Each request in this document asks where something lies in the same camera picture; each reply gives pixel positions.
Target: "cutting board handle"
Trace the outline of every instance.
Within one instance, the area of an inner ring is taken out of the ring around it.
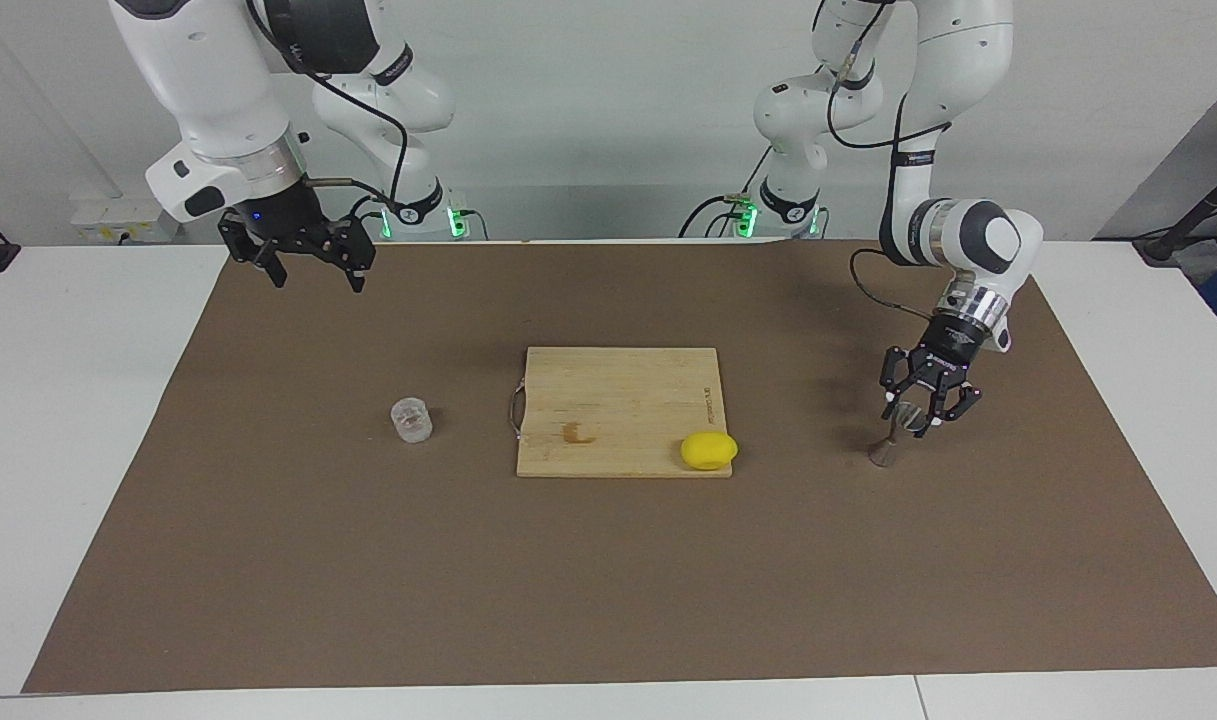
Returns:
[[[511,395],[511,428],[515,429],[515,439],[525,439],[525,431],[520,429],[520,426],[525,422],[522,418],[516,418],[518,415],[520,395],[525,393],[525,378],[520,378],[520,384],[515,388]]]

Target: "wooden cutting board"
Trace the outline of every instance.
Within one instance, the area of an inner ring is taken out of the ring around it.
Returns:
[[[727,432],[714,348],[531,347],[521,478],[730,478],[680,443]]]

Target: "yellow lemon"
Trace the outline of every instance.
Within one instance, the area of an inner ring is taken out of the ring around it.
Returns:
[[[720,469],[738,456],[738,441],[728,433],[695,433],[680,445],[680,455],[692,469]]]

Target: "electrical outlet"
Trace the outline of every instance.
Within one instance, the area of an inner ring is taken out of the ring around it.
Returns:
[[[153,199],[79,201],[71,225],[92,244],[168,243],[183,231]]]

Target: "white wall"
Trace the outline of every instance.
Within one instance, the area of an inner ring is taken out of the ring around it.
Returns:
[[[763,150],[761,88],[815,67],[813,0],[405,0],[417,56],[458,91],[430,136],[442,176],[495,236],[674,234],[688,210],[736,190]],[[942,142],[937,191],[1032,210],[1050,237],[1089,238],[1217,100],[1217,0],[1021,0],[1013,73]],[[914,12],[901,6],[881,67],[903,88]],[[0,0],[0,36],[129,193],[176,137],[116,35],[105,0]],[[312,129],[312,173],[364,161],[308,117],[307,83],[279,85]],[[0,88],[0,225],[68,242],[67,195],[86,192]],[[891,128],[891,106],[856,137]],[[823,201],[832,236],[870,237],[886,156],[841,150]],[[346,204],[344,197],[332,199]]]
[[[1217,186],[1217,105],[1106,223],[1103,237],[1133,237],[1178,223]],[[1217,236],[1217,218],[1193,236]]]

